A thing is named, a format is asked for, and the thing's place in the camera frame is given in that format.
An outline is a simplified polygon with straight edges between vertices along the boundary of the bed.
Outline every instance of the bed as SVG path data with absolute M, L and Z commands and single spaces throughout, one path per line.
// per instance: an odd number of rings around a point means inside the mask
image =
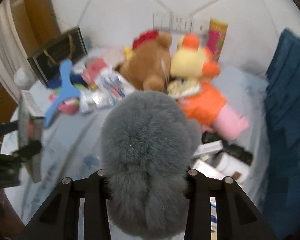
M 101 55 L 103 51 L 103 49 L 93 49 L 86 57 Z M 75 72 L 79 73 L 84 69 L 86 57 L 74 65 Z M 249 176 L 241 186 L 255 205 L 262 209 L 267 185 L 266 170 L 269 163 L 263 110 L 267 82 L 234 67 L 222 66 L 221 74 L 213 80 L 213 84 L 228 98 L 231 106 L 249 119 L 250 127 L 242 133 L 237 143 L 252 152 L 254 160 Z M 30 92 L 40 109 L 45 112 L 50 105 L 48 100 L 50 91 L 40 82 L 36 82 Z M 5 189 L 11 205 L 25 224 L 64 177 L 71 177 L 73 180 L 82 179 L 101 168 L 100 130 L 110 111 L 111 109 L 104 109 L 91 114 L 72 116 L 59 114 L 52 125 L 44 131 L 42 181 L 34 184 L 23 168 L 20 175 L 21 185 Z M 17 119 L 17 116 L 18 109 L 12 120 Z M 9 154 L 17 149 L 17 136 L 16 131 L 5 136 L 1 153 Z M 83 239 L 83 205 L 84 201 L 81 202 L 80 207 L 80 239 Z M 131 239 L 113 225 L 110 225 L 110 230 L 112 239 Z

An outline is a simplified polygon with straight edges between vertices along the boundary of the black metal bracket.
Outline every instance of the black metal bracket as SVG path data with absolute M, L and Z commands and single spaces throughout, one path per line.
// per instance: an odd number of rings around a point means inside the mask
M 185 240 L 211 238 L 210 197 L 216 198 L 218 240 L 277 240 L 261 213 L 231 177 L 211 179 L 189 170 L 190 199 Z M 84 203 L 84 239 L 110 240 L 106 199 L 110 199 L 102 170 L 89 178 L 64 178 L 43 202 L 19 240 L 77 240 L 80 198 Z
M 27 146 L 14 151 L 12 155 L 0 154 L 0 188 L 20 185 L 21 164 L 41 151 L 41 142 L 32 141 Z

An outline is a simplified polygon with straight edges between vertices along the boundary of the brown teddy bear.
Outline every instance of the brown teddy bear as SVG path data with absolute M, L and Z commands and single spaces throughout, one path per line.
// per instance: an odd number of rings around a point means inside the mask
M 164 91 L 170 74 L 171 43 L 170 33 L 142 33 L 134 40 L 132 50 L 125 49 L 126 60 L 119 73 L 138 90 Z

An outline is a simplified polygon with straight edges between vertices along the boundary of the black box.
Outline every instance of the black box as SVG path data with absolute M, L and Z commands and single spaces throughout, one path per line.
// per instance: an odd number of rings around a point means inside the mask
M 42 84 L 59 75 L 59 63 L 70 58 L 76 63 L 87 54 L 79 27 L 61 34 L 42 46 L 28 61 Z

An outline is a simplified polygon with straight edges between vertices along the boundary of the pink plush leg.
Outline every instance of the pink plush leg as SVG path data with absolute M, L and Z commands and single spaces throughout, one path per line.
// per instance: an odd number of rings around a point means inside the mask
M 201 125 L 201 131 L 202 132 L 208 131 L 210 133 L 215 133 L 215 130 L 212 127 L 205 125 L 205 124 Z
M 218 135 L 232 141 L 249 127 L 246 117 L 241 117 L 229 104 L 225 104 L 211 127 Z

